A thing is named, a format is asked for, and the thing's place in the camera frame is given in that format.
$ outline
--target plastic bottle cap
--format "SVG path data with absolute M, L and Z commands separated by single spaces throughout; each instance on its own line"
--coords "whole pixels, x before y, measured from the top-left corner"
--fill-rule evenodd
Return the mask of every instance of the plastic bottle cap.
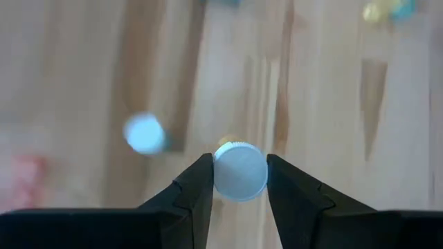
M 227 142 L 214 154 L 214 186 L 232 201 L 259 196 L 268 182 L 263 153 L 246 142 Z
M 132 116 L 123 128 L 127 143 L 140 154 L 162 152 L 166 146 L 166 134 L 160 122 L 151 113 Z

